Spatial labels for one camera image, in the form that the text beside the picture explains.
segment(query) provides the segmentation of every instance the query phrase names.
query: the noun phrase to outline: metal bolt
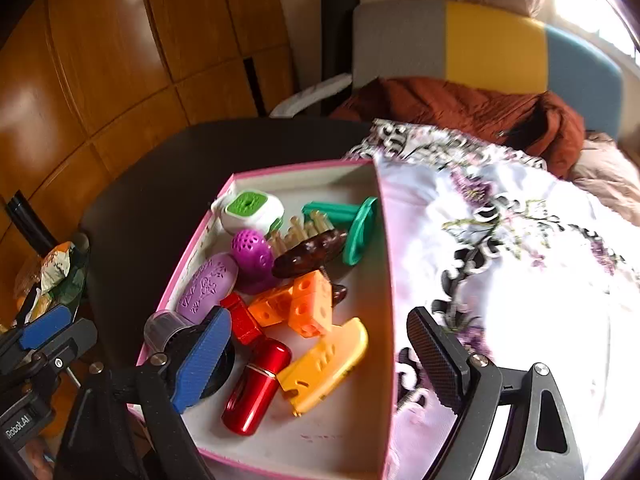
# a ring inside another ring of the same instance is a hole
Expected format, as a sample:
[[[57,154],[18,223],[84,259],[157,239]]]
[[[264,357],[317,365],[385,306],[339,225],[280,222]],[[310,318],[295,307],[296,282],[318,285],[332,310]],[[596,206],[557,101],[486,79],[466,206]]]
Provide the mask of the metal bolt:
[[[91,375],[97,375],[103,370],[104,370],[104,365],[100,361],[91,363],[91,365],[89,366],[89,373]]]
[[[479,367],[484,367],[489,364],[489,359],[487,359],[482,354],[473,354],[471,356],[471,360],[474,362],[476,366],[479,366]]]
[[[326,271],[326,269],[324,268],[324,266],[320,266],[318,267],[318,270],[320,271],[320,273],[324,276],[324,278],[331,283],[331,279],[329,278],[329,273]]]
[[[166,354],[163,354],[162,352],[158,352],[157,354],[153,354],[151,356],[151,359],[149,359],[149,362],[153,366],[163,366],[167,362]]]
[[[533,369],[540,375],[547,375],[549,373],[549,367],[544,363],[536,363],[533,365]]]
[[[67,368],[65,370],[66,374],[69,376],[69,379],[71,379],[71,382],[73,384],[75,384],[76,388],[79,390],[82,387],[82,384],[80,384],[80,381],[78,381],[78,378],[76,377],[76,374],[73,373],[73,371],[71,370],[71,368]]]

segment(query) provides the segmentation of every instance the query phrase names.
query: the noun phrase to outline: teal plastic clip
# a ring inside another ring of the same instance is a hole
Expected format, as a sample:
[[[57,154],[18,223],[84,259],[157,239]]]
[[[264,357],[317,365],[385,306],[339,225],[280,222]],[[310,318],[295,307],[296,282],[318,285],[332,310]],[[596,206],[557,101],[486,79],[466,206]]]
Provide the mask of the teal plastic clip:
[[[342,260],[349,266],[357,264],[371,240],[376,221],[377,197],[370,196],[360,205],[334,204],[331,202],[309,202],[302,208],[305,221],[309,213],[318,210],[336,227],[348,227],[347,241]]]

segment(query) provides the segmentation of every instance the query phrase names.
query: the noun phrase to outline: chair backrest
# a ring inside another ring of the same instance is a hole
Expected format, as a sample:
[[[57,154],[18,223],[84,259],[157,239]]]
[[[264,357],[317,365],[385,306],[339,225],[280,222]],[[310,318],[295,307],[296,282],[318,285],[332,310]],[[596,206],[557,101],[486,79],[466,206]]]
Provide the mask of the chair backrest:
[[[616,137],[622,72],[602,51],[545,23],[443,0],[362,4],[353,15],[353,86],[425,75],[504,93],[551,90],[588,130]]]

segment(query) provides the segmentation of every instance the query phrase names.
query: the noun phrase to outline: black table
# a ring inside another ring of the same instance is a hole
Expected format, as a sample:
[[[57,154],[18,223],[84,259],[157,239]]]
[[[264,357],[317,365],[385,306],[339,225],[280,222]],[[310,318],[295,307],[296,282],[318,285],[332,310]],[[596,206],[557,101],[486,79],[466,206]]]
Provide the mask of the black table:
[[[188,241],[232,173],[341,158],[369,126],[324,118],[191,126],[147,153],[82,216],[91,242],[87,287],[111,367],[135,364]]]

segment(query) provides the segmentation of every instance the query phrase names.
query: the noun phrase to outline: wooden cabinet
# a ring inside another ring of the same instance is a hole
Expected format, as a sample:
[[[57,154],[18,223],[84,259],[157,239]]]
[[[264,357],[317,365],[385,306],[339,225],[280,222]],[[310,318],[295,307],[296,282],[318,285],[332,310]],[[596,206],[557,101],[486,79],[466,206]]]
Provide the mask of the wooden cabinet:
[[[149,0],[174,81],[238,58],[225,0]]]
[[[20,189],[63,240],[160,142],[256,116],[255,98],[270,111],[293,81],[280,0],[35,0],[0,49],[0,195]],[[0,214],[0,320],[31,252]]]

